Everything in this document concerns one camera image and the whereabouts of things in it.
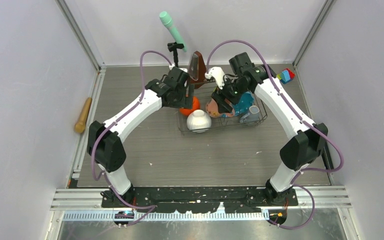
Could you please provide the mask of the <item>grey printed mug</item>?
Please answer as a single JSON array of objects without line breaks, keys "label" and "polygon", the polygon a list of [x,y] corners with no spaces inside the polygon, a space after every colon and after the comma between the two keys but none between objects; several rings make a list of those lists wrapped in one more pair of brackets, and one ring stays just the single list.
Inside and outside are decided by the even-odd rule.
[{"label": "grey printed mug", "polygon": [[256,105],[248,108],[247,112],[239,119],[241,124],[253,123],[260,120],[260,109]]}]

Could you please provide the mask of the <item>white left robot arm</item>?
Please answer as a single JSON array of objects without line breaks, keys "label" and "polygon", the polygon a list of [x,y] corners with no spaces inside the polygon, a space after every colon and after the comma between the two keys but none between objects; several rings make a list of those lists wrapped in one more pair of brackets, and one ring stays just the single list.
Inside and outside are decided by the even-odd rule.
[{"label": "white left robot arm", "polygon": [[174,65],[161,79],[149,81],[142,93],[127,107],[104,122],[95,120],[88,129],[87,153],[103,171],[112,186],[114,200],[121,207],[133,202],[133,188],[124,163],[127,154],[123,143],[129,134],[151,114],[161,108],[189,108],[193,105],[193,89],[187,69]]}]

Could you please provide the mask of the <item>blue dotted plate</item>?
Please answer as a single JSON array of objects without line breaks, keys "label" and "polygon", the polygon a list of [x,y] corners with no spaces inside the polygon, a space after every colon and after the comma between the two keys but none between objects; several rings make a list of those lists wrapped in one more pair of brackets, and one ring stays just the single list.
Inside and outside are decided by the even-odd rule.
[{"label": "blue dotted plate", "polygon": [[233,105],[234,116],[242,115],[248,112],[249,108],[254,105],[254,97],[251,92],[242,94],[239,102]]}]

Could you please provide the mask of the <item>orange bowl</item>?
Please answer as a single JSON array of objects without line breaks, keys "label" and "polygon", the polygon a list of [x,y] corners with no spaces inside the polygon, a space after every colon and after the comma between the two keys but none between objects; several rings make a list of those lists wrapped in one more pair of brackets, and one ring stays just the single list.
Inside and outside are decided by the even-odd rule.
[{"label": "orange bowl", "polygon": [[192,102],[192,107],[191,108],[180,108],[179,112],[183,115],[188,117],[191,115],[194,111],[199,110],[201,108],[201,104],[199,99],[194,96],[193,97],[193,102]]}]

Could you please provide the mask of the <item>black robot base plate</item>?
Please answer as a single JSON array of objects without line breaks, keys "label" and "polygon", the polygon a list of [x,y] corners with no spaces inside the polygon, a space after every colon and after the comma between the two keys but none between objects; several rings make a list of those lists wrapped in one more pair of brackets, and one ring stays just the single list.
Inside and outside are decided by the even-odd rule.
[{"label": "black robot base plate", "polygon": [[271,197],[264,187],[199,186],[199,187],[133,187],[117,198],[111,189],[100,192],[102,208],[124,208],[124,202],[138,212],[150,209],[155,213],[214,213],[224,208],[228,214],[256,213],[260,207],[295,207],[298,198],[294,189]]}]

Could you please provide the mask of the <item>white bowl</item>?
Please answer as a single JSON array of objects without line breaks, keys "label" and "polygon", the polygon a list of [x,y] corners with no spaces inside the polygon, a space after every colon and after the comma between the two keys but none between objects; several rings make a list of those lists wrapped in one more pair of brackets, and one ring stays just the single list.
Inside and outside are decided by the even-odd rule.
[{"label": "white bowl", "polygon": [[193,133],[203,133],[212,126],[212,120],[205,111],[197,109],[187,117],[186,126]]}]

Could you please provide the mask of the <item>pink floral mug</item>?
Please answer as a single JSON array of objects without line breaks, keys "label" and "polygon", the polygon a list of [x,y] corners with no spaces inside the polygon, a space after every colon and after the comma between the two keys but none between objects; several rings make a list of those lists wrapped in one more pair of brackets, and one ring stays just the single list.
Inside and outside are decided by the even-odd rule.
[{"label": "pink floral mug", "polygon": [[211,118],[231,118],[235,116],[235,110],[233,109],[230,113],[220,113],[218,104],[214,99],[211,99],[205,105],[205,111]]}]

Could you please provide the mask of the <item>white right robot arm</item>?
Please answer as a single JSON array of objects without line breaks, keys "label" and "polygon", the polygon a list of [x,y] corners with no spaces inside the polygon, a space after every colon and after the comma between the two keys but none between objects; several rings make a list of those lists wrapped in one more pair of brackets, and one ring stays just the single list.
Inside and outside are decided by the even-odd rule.
[{"label": "white right robot arm", "polygon": [[267,203],[279,205],[300,172],[323,153],[328,128],[303,113],[266,63],[256,66],[243,52],[231,58],[229,64],[232,79],[220,67],[212,67],[205,74],[206,79],[216,82],[211,97],[217,102],[218,111],[231,112],[232,105],[238,104],[244,93],[251,92],[269,107],[287,136],[287,143],[279,151],[281,164],[262,192]]}]

